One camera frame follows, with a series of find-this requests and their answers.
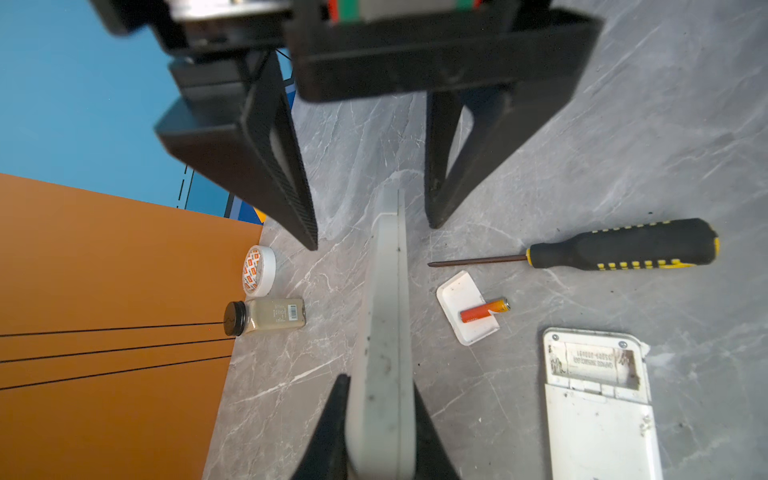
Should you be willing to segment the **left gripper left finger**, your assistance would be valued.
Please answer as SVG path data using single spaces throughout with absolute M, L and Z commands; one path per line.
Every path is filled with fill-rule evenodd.
M 337 376 L 292 480 L 342 480 L 348 477 L 345 419 L 350 377 Z

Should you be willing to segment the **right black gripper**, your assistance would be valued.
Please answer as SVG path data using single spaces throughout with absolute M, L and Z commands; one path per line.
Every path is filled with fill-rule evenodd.
M 155 126 L 165 150 L 311 251 L 318 224 L 271 50 L 288 51 L 308 102 L 444 91 L 429 92 L 426 105 L 425 213 L 439 229 L 569 103 L 603 27 L 547 1 L 467 1 L 377 20 L 354 1 L 96 1 L 93 9 L 110 34 L 149 28 L 180 58 L 169 65 L 180 97 Z M 464 109 L 473 125 L 449 166 Z

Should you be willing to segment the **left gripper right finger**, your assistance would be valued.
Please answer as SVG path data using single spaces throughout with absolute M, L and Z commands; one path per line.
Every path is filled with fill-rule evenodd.
M 413 385 L 413 389 L 416 447 L 414 479 L 459 480 L 417 386 Z

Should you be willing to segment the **white remote with display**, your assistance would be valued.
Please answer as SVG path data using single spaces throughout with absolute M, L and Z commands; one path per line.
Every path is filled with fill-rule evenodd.
M 345 418 L 357 479 L 412 479 L 415 400 L 403 193 L 377 197 Z

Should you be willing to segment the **white battery cover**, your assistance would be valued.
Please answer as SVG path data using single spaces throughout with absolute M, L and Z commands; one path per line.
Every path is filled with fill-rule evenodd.
M 436 290 L 436 298 L 451 328 L 463 346 L 471 346 L 494 334 L 500 325 L 493 314 L 464 323 L 461 313 L 486 303 L 471 275 L 462 270 Z

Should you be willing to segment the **orange AA battery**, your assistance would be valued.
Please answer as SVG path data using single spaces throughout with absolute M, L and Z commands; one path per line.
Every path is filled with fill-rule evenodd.
M 460 312 L 460 319 L 464 324 L 492 317 L 494 314 L 505 313 L 510 310 L 510 305 L 505 298 L 487 302 Z

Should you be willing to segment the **white remote control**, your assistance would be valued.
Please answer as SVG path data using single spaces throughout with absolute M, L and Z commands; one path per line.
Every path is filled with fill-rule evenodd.
M 549 328 L 542 336 L 555 479 L 663 476 L 645 357 L 633 335 Z

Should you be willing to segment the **black yellow screwdriver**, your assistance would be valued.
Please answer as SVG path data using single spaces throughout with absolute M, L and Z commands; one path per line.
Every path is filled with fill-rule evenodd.
M 716 231 L 699 218 L 592 230 L 518 255 L 430 262 L 432 268 L 525 262 L 536 269 L 673 270 L 709 265 L 720 253 Z

